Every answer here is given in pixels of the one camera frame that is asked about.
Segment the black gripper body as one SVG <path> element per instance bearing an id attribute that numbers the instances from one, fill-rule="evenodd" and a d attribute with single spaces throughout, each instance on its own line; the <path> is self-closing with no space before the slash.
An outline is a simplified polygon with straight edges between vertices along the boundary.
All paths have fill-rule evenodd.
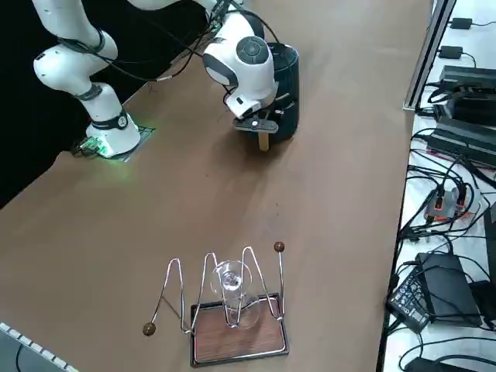
<path id="1" fill-rule="evenodd" d="M 269 116 L 282 116 L 286 104 L 288 103 L 289 95 L 280 95 L 267 107 Z"/>

